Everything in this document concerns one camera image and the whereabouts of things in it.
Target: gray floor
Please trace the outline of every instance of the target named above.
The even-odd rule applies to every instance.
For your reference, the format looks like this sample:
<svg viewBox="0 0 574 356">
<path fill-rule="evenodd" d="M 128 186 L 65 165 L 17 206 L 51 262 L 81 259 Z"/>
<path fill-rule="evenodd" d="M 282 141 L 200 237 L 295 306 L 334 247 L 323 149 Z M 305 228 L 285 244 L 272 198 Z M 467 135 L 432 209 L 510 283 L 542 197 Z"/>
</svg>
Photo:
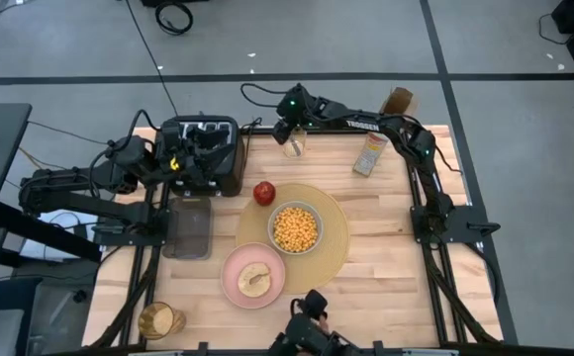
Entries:
<svg viewBox="0 0 574 356">
<path fill-rule="evenodd" d="M 574 72 L 564 46 L 537 36 L 537 18 L 558 0 L 429 1 L 450 73 Z M 417 0 L 211 0 L 190 5 L 195 26 L 180 38 L 162 33 L 138 0 L 132 4 L 166 75 L 436 73 Z M 544 24 L 549 36 L 562 39 L 550 21 Z M 153 74 L 124 2 L 36 0 L 0 17 L 0 77 Z M 404 86 L 420 97 L 423 123 L 450 123 L 438 81 L 304 83 L 313 93 L 369 110 L 379 108 L 391 87 Z M 452 86 L 490 220 L 503 226 L 494 238 L 519 342 L 574 347 L 574 81 Z M 275 121 L 238 87 L 168 84 L 181 114 Z M 123 135 L 136 109 L 147 109 L 156 123 L 172 116 L 158 84 L 0 86 L 0 102 L 31 103 L 31 120 L 100 140 Z M 100 148 L 37 127 L 28 129 L 22 146 L 69 165 L 87 164 Z M 33 169 L 17 156 L 8 177 L 16 182 Z M 6 185 L 1 199 L 16 205 L 16 193 Z"/>
</svg>

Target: bagel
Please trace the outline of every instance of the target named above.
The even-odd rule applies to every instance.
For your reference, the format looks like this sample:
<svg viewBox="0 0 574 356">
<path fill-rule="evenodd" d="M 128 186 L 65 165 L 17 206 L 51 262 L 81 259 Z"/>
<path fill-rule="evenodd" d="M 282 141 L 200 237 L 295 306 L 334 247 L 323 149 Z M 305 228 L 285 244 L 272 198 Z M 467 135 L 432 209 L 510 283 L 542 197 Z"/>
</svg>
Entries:
<svg viewBox="0 0 574 356">
<path fill-rule="evenodd" d="M 261 297 L 269 291 L 270 286 L 271 278 L 266 264 L 262 262 L 250 263 L 240 271 L 239 290 L 244 295 L 250 298 Z"/>
</svg>

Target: black case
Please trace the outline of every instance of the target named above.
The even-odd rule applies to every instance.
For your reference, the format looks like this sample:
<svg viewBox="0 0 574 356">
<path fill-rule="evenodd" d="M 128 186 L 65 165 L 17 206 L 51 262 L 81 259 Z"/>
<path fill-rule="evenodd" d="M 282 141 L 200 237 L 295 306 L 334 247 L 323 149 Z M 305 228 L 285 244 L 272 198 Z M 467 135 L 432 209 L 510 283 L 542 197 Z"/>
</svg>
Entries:
<svg viewBox="0 0 574 356">
<path fill-rule="evenodd" d="M 232 128 L 230 130 L 231 138 L 228 139 L 228 142 L 235 144 L 235 150 L 216 169 L 212 179 L 214 185 L 198 186 L 192 182 L 190 176 L 181 174 L 177 181 L 170 183 L 172 193 L 180 197 L 219 195 L 233 197 L 238 195 L 243 184 L 245 147 L 237 121 L 226 116 L 198 115 L 177 117 L 174 118 L 174 122 L 179 125 L 180 137 L 184 137 L 185 128 L 197 123 L 203 125 L 228 123 Z"/>
</svg>

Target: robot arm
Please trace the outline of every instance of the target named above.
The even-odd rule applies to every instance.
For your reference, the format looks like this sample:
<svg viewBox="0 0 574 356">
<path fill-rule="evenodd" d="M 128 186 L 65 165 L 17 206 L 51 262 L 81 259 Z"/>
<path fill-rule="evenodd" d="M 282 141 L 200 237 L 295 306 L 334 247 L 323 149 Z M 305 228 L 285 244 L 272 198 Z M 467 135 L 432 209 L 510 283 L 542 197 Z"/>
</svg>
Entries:
<svg viewBox="0 0 574 356">
<path fill-rule="evenodd" d="M 144 240 L 161 243 L 161 235 L 166 232 L 166 216 L 151 202 L 119 204 L 100 199 L 98 191 L 131 194 L 138 188 L 138 183 L 154 190 L 159 183 L 173 182 L 182 176 L 188 177 L 187 181 L 193 186 L 208 186 L 216 167 L 235 148 L 233 144 L 221 144 L 229 132 L 196 129 L 181 137 L 179 120 L 184 117 L 164 122 L 155 142 L 137 135 L 109 141 L 108 147 L 96 156 L 89 168 L 36 171 L 32 177 L 21 181 L 19 205 L 24 213 L 34 217 L 57 209 L 104 217 L 109 223 L 96 228 L 111 231 L 115 240 L 120 239 L 116 238 L 118 233 L 139 227 Z M 102 164 L 96 166 L 103 157 Z M 90 196 L 76 193 L 84 190 L 89 190 Z"/>
<path fill-rule="evenodd" d="M 436 235 L 447 229 L 447 217 L 454 206 L 450 197 L 442 192 L 434 166 L 434 135 L 414 118 L 350 110 L 341 103 L 311 96 L 301 84 L 285 94 L 276 112 L 282 120 L 274 126 L 272 135 L 279 144 L 284 144 L 297 126 L 362 129 L 386 135 L 395 150 L 417 170 L 427 199 L 427 227 Z"/>
</svg>

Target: glass cup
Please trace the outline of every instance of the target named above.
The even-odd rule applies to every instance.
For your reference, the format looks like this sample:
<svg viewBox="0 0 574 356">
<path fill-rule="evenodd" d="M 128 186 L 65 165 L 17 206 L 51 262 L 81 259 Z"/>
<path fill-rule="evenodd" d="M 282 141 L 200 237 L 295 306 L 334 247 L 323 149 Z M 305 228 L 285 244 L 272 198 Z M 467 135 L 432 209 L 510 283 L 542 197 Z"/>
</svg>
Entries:
<svg viewBox="0 0 574 356">
<path fill-rule="evenodd" d="M 305 140 L 307 139 L 307 132 L 297 126 L 289 134 L 289 138 L 283 144 L 283 153 L 289 158 L 298 158 L 305 154 Z"/>
<path fill-rule="evenodd" d="M 162 302 L 155 302 L 144 308 L 138 320 L 140 333 L 147 340 L 158 340 L 179 332 L 185 324 L 186 315 L 183 311 L 175 310 Z"/>
</svg>

